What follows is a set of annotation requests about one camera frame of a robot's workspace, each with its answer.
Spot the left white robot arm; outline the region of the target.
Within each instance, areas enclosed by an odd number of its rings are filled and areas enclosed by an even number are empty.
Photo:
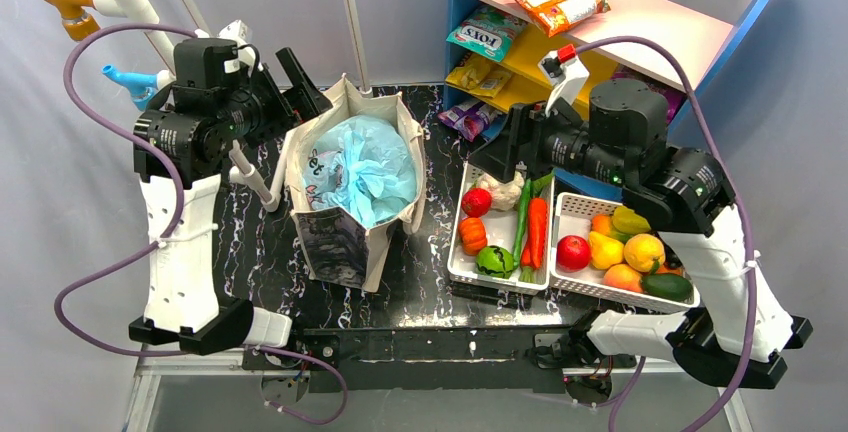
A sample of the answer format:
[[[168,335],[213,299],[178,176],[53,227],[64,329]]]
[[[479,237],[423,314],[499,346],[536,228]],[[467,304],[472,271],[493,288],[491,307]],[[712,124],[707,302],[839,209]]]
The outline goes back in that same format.
[[[134,168],[155,248],[144,312],[128,327],[133,341],[174,343],[196,355],[287,343],[289,317],[219,294],[213,280],[214,209],[225,161],[239,144],[274,141],[331,105],[292,49],[276,56],[287,90],[245,40],[185,39],[174,48],[174,80],[135,122]]]

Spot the light blue plastic bag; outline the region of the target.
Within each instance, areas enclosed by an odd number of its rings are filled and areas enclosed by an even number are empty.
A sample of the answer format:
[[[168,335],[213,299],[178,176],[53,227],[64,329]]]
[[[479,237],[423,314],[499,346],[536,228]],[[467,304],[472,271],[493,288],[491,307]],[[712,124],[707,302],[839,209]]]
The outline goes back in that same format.
[[[395,218],[418,192],[407,143],[390,122],[367,115],[320,135],[302,182],[311,209],[341,207],[366,228]]]

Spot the beige canvas tote bag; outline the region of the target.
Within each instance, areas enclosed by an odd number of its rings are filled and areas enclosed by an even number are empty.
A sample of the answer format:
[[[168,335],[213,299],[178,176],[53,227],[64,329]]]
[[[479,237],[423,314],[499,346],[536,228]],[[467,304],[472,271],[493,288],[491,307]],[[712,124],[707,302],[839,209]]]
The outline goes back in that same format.
[[[347,78],[328,111],[285,135],[275,173],[313,280],[373,293],[397,229],[422,221],[424,131],[401,94],[369,97]]]

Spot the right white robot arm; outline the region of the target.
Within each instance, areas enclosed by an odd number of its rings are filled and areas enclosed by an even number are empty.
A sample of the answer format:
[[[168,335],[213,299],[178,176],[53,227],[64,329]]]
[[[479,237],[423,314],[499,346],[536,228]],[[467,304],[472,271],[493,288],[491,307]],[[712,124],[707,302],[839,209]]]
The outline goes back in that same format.
[[[596,85],[581,117],[565,94],[583,83],[578,55],[574,47],[547,54],[540,66],[554,92],[515,104],[504,130],[468,162],[502,181],[523,164],[535,178],[559,168],[619,188],[623,204],[681,260],[701,303],[667,315],[591,312],[554,354],[586,363],[651,357],[714,387],[776,387],[787,369],[782,352],[803,347],[813,328],[787,313],[764,282],[747,214],[718,153],[670,145],[666,98],[636,79]]]

